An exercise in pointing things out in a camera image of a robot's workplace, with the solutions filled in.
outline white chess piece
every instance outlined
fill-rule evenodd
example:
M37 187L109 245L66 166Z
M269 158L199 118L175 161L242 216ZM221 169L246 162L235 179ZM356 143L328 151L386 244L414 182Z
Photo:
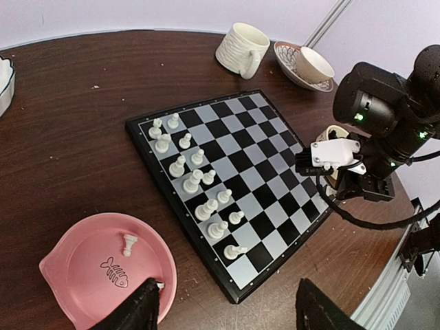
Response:
M215 174L216 174L215 170L210 170L208 173L203 174L202 182L205 185L209 186L214 182Z
M171 142L171 135L162 134L157 138L155 149L158 153L165 153L168 151Z
M184 190L187 194L195 194L199 190L200 180L204 177L201 170L194 170L189 179L184 181Z
M245 213L243 211L232 212L229 214L229 222L233 225L238 225L244 216Z
M247 251L247 247L228 245L227 247L225 247L223 254L227 259L234 260L237 259L240 254L246 253Z
M133 235L125 234L125 247L124 247L124 256L127 258L131 255L131 248L133 247L133 244L138 241L138 238Z
M205 151L203 149L199 149L195 154L191 156L191 161L194 165L198 166L204 162Z
M157 139L159 136L162 135L162 130L160 129L161 126L162 119L156 118L153 120L153 127L148 130L148 135L150 136L150 138Z
M221 223L214 222L208 227L208 235L211 239L220 239L228 229L228 223L222 221Z
M200 221L211 218L211 214L219 208L219 203L215 199L209 199L205 204L199 205L195 209L195 217Z
M179 127L179 114L178 113L173 113L173 115L171 116L171 119L168 120L168 127L170 129L176 129L177 127Z
M229 202L229 198L232 195L232 190L226 189L225 191L221 191L217 194L217 199L220 204L226 204Z
M191 145L191 138L192 138L191 134L189 133L185 134L185 136L179 140L179 146L182 149L188 149Z
M177 160L170 165L170 175L172 177L181 177L185 173L184 165L186 163L185 156L179 156Z

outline dark wood tabletop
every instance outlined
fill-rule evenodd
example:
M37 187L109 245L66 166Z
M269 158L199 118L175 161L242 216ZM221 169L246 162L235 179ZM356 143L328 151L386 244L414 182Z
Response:
M16 67L14 101L0 119L0 329L74 328L38 265L72 225L99 212L144 220L173 253L177 295L160 330L293 330L301 278L348 314L360 304L402 230L363 230L333 214L279 272L231 305L138 157L126 119L239 91L262 89L306 144L335 122L334 92L295 86L272 48L253 79L231 74L214 58L221 39L135 31L0 52ZM411 204L397 179L395 185L392 202L353 199L343 206L369 221L407 217Z

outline white bowl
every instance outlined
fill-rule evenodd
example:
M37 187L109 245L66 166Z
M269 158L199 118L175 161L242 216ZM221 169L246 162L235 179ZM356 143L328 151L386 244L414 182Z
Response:
M318 84L335 76L331 65L317 51L301 47L296 59L298 75L311 84Z
M15 91L15 68L11 60L0 57L0 117L11 105Z
M311 84L303 80L296 71L296 59L300 53L299 46L279 41L274 45L276 60L285 75L299 87L309 89L311 91L322 91L329 93L333 90L333 81L328 79L319 84Z

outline pink plate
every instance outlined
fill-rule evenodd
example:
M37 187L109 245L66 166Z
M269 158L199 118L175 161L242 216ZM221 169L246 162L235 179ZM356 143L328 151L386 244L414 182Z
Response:
M138 238L129 258L122 253L125 234ZM123 269L116 277L114 265ZM139 219L119 213L92 215L72 226L40 262L40 271L77 330L103 320L150 277L165 283L160 322L177 289L173 256L161 236Z

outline white wall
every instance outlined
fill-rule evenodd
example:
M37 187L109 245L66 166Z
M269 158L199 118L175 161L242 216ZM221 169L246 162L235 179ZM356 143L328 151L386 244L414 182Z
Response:
M0 1L0 49L58 36L130 29L226 32L236 21L303 44L336 0Z
M366 61L407 77L426 46L440 43L439 0L355 0L315 47L333 65L336 80ZM418 155L440 150L431 140ZM410 198L423 206L440 199L440 158L398 170Z

